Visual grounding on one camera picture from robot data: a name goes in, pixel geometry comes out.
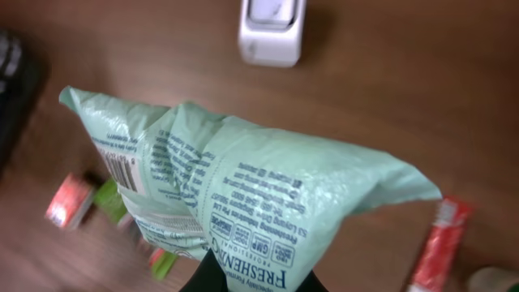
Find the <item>green package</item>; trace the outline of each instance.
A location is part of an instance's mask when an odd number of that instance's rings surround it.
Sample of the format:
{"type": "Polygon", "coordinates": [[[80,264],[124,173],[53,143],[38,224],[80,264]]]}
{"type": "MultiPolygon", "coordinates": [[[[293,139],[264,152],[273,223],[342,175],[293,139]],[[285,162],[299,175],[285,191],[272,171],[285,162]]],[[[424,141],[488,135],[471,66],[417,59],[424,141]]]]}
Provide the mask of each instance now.
{"type": "Polygon", "coordinates": [[[143,234],[167,251],[198,248],[195,258],[210,247],[234,292],[295,291],[347,215],[441,197],[385,152],[192,103],[145,105],[71,87],[60,101],[83,121],[143,234]]]}

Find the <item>red package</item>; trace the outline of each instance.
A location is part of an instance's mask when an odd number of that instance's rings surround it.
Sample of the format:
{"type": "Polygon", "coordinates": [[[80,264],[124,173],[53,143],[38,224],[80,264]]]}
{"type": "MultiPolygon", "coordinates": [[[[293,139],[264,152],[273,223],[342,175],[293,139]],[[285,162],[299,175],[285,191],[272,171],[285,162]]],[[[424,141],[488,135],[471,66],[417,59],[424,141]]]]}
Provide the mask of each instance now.
{"type": "Polygon", "coordinates": [[[462,202],[450,198],[441,201],[408,292],[442,291],[470,213],[462,202]]]}
{"type": "Polygon", "coordinates": [[[92,204],[94,186],[69,174],[50,202],[45,217],[62,229],[75,229],[92,204]]]}

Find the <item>wooden table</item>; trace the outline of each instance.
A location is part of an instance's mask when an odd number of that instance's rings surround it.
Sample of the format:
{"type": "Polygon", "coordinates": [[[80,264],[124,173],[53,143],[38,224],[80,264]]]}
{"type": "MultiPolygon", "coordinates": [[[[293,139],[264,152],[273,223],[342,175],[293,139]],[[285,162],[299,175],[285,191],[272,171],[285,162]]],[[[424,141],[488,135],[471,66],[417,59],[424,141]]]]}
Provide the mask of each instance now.
{"type": "MultiPolygon", "coordinates": [[[[49,63],[49,79],[0,182],[5,291],[176,291],[99,213],[73,232],[43,219],[67,173],[107,175],[79,119],[58,104],[70,84],[152,104],[191,100],[257,122],[382,149],[415,164],[476,213],[446,291],[482,264],[519,269],[519,2],[308,2],[292,69],[244,64],[239,1],[0,1],[0,26],[49,63]]],[[[398,291],[433,203],[348,218],[315,267],[331,291],[398,291]]]]}

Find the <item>small box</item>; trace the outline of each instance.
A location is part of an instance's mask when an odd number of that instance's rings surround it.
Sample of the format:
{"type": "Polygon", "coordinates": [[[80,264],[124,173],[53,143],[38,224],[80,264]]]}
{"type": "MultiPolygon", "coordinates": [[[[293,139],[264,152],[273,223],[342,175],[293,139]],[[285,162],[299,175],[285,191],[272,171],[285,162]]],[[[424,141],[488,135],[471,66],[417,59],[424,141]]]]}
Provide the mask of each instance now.
{"type": "Polygon", "coordinates": [[[45,217],[60,229],[74,230],[92,204],[96,188],[69,174],[50,202],[45,217]]]}

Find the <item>barcode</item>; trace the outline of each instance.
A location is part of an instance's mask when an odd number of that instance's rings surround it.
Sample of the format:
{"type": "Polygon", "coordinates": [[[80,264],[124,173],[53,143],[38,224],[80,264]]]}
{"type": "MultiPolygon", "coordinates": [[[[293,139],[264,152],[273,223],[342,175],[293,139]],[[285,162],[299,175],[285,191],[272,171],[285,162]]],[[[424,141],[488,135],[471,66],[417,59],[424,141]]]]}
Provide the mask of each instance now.
{"type": "Polygon", "coordinates": [[[146,195],[136,157],[133,157],[131,154],[116,153],[99,146],[97,149],[103,157],[108,171],[120,187],[146,195]]]}
{"type": "Polygon", "coordinates": [[[105,155],[105,161],[117,183],[129,190],[137,192],[135,180],[131,173],[130,162],[128,162],[125,157],[113,158],[109,155],[105,155]]]}
{"type": "Polygon", "coordinates": [[[457,206],[446,200],[440,203],[440,209],[436,215],[436,224],[441,226],[452,225],[456,216],[457,206]]]}

